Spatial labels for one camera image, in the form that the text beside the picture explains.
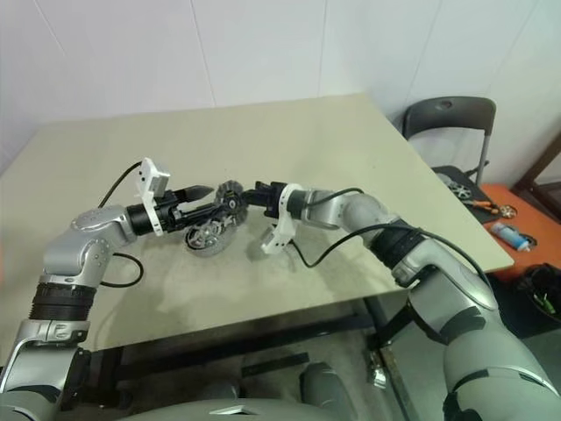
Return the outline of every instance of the orange table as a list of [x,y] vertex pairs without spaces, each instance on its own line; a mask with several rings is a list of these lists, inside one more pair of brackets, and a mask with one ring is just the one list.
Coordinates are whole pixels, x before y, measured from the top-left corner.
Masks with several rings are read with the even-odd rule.
[[[494,274],[503,282],[511,282],[533,265],[550,263],[557,268],[561,268],[561,224],[516,196],[503,184],[484,184],[482,189],[498,205],[510,204],[518,210],[515,218],[502,218],[495,222],[513,225],[519,232],[528,234],[537,240],[537,246],[530,252],[517,252],[502,239],[495,237],[497,242],[515,260],[515,264]],[[495,222],[485,224],[485,227],[489,229]]]

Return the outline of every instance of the pliers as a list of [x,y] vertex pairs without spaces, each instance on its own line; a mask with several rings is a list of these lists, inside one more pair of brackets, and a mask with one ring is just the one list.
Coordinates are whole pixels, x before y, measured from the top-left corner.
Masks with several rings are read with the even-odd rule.
[[462,200],[463,204],[487,211],[493,215],[499,214],[499,206],[488,200]]

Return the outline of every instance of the floor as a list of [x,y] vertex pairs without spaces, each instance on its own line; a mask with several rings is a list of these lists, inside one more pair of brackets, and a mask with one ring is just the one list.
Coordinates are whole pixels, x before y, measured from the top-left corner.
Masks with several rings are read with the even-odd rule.
[[[390,319],[405,303],[406,293],[398,291],[374,300],[379,305],[377,319]],[[522,339],[522,343],[536,356],[553,386],[561,390],[561,329]],[[394,336],[388,349],[395,371],[403,381],[403,395],[412,403],[410,419],[443,419],[442,404],[447,394],[444,346],[429,340],[417,325],[410,324]]]
[[[349,314],[349,310],[354,309],[346,305],[331,306],[309,310],[305,316],[307,321],[316,318],[333,318],[334,315],[342,315],[341,313],[344,311],[346,311],[345,314]],[[301,312],[297,312],[250,324],[227,326],[220,328],[220,332],[201,332],[195,337],[190,335],[188,340],[191,343],[199,341],[206,344],[209,341],[216,341],[217,338],[237,337],[244,330],[255,329],[256,324],[260,326],[259,332],[263,332],[265,325],[269,329],[273,329],[272,326],[277,329],[284,328],[287,325],[293,325],[295,320],[302,322],[302,316]],[[144,349],[141,347],[136,354],[127,355],[126,358],[136,360],[138,354],[146,353],[148,348],[151,353],[157,351],[155,348],[162,350],[162,347],[165,347],[165,351],[170,352],[181,346],[183,340],[185,339],[176,338],[166,345],[158,344],[157,346],[146,344]],[[193,401],[197,399],[204,386],[215,380],[223,379],[240,381],[247,397],[279,398],[299,402],[298,377],[305,368],[303,364],[241,379],[242,367],[296,353],[308,353],[311,362],[325,361],[335,369],[352,397],[360,421],[403,420],[391,385],[388,385],[388,389],[382,390],[368,382],[366,345],[362,331],[337,333],[291,346],[218,360],[203,367],[189,367],[171,373],[151,375],[124,385],[134,396],[129,410],[101,409],[94,405],[82,404],[72,411],[60,413],[57,420],[109,421],[162,406]]]

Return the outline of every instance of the black chair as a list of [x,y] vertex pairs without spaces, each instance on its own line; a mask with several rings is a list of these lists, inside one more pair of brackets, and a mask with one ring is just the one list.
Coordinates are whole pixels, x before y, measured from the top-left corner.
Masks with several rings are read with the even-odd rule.
[[[489,163],[486,160],[489,140],[493,131],[494,115],[496,106],[487,98],[475,96],[442,96],[439,98],[426,99],[414,103],[406,111],[403,118],[401,133],[409,140],[419,132],[429,129],[444,127],[463,127],[467,129],[483,130],[483,146],[476,168],[462,171],[453,166],[434,167],[433,171],[448,175],[454,182],[466,186],[472,192],[473,200],[490,200],[479,188],[481,184],[483,169]],[[476,174],[475,182],[470,177]],[[472,214],[484,224],[494,221],[499,216],[492,215],[483,210],[469,208]]]

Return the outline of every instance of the small mechanical part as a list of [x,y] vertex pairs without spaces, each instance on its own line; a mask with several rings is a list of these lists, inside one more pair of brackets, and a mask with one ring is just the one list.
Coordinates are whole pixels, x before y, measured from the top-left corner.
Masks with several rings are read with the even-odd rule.
[[385,389],[387,385],[386,371],[382,366],[380,357],[376,352],[370,353],[370,383],[379,389]]
[[211,219],[190,226],[185,234],[187,249],[199,257],[210,257],[222,252],[234,239],[236,224],[233,217]]
[[499,206],[499,211],[501,212],[501,216],[506,219],[512,219],[518,215],[518,210],[510,204],[503,204],[502,206]]
[[247,218],[247,203],[242,199],[243,186],[236,181],[230,180],[218,186],[215,204],[225,205],[229,215],[233,216],[236,225],[243,224]]
[[452,184],[448,186],[448,189],[460,200],[466,200],[472,197],[472,191],[463,184],[452,182]]
[[156,208],[158,203],[156,199],[164,196],[169,173],[162,168],[156,167],[156,164],[150,158],[144,158],[138,169],[137,190],[142,198],[145,213],[148,215],[152,229],[157,236],[164,235],[160,219]]
[[523,233],[520,233],[520,235],[522,235],[528,241],[528,247],[530,250],[537,246],[537,239],[535,239],[531,235],[523,234]]

